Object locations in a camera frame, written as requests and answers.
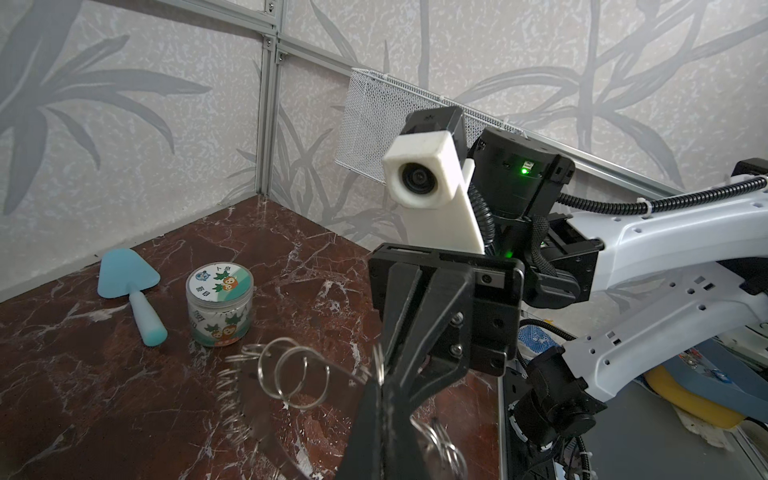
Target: toy shovel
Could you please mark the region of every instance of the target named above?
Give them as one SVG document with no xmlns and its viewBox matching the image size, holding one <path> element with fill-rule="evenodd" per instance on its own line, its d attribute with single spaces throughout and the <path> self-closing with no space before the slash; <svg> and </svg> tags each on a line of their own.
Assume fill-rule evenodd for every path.
<svg viewBox="0 0 768 480">
<path fill-rule="evenodd" d="M 141 292 L 159 281 L 160 274 L 128 248 L 111 250 L 101 259 L 98 294 L 104 298 L 128 295 L 136 325 L 146 346 L 160 345 L 168 337 L 160 317 Z"/>
</svg>

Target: cartoon fruit illustration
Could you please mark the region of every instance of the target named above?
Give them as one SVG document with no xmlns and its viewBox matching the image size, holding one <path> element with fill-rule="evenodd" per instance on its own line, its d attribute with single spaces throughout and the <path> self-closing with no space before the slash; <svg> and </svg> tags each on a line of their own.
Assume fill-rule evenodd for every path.
<svg viewBox="0 0 768 480">
<path fill-rule="evenodd" d="M 232 318 L 228 318 L 224 320 L 227 323 L 227 326 L 224 327 L 223 336 L 221 337 L 222 340 L 226 340 L 229 338 L 232 338 L 232 335 L 237 331 L 237 324 L 240 323 L 240 321 L 243 319 L 243 315 L 234 315 Z"/>
<path fill-rule="evenodd" d="M 221 332 L 221 330 L 219 329 L 219 325 L 218 325 L 218 323 L 217 323 L 217 324 L 215 324 L 215 325 L 206 325 L 206 327 L 205 327 L 205 330 L 206 330 L 206 331 L 208 331 L 208 332 L 210 332 L 210 335 L 211 335 L 211 336 L 212 336 L 214 339 L 220 339 L 220 338 L 221 338 L 221 336 L 223 335 L 223 333 L 222 333 L 222 332 Z"/>
<path fill-rule="evenodd" d="M 230 276 L 229 267 L 224 268 L 222 273 L 217 273 L 214 280 L 223 281 L 223 283 L 217 283 L 216 286 L 214 286 L 214 292 L 220 292 L 222 290 L 228 292 L 237 286 L 237 278 Z"/>
</svg>

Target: screw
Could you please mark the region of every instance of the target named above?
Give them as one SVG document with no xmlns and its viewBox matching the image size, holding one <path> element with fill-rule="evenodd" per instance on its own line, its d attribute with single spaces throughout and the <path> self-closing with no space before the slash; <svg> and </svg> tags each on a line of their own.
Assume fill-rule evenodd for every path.
<svg viewBox="0 0 768 480">
<path fill-rule="evenodd" d="M 456 312 L 453 318 L 451 318 L 451 325 L 461 326 L 462 323 L 464 323 L 464 313 Z"/>
<path fill-rule="evenodd" d="M 464 349 L 462 348 L 461 343 L 456 343 L 455 345 L 451 345 L 451 355 L 456 357 L 457 359 L 462 358 L 462 352 Z"/>
</svg>

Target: jar lid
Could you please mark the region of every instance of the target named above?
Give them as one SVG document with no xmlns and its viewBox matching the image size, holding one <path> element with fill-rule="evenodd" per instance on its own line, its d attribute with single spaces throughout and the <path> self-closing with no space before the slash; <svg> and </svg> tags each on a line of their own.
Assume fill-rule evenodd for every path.
<svg viewBox="0 0 768 480">
<path fill-rule="evenodd" d="M 192 272 L 187 288 L 196 298 L 219 303 L 235 300 L 250 291 L 250 272 L 236 263 L 209 263 Z"/>
</svg>

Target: white camera housing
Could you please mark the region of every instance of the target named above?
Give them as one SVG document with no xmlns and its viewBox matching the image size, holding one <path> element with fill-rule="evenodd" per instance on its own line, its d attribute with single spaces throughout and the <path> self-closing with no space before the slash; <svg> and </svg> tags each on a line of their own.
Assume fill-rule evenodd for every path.
<svg viewBox="0 0 768 480">
<path fill-rule="evenodd" d="M 402 181 L 407 164 L 420 164 L 435 176 L 435 187 L 417 194 Z M 467 189 L 475 161 L 458 162 L 447 131 L 399 135 L 384 154 L 382 169 L 389 195 L 400 204 L 408 242 L 418 247 L 484 253 L 482 235 Z"/>
</svg>

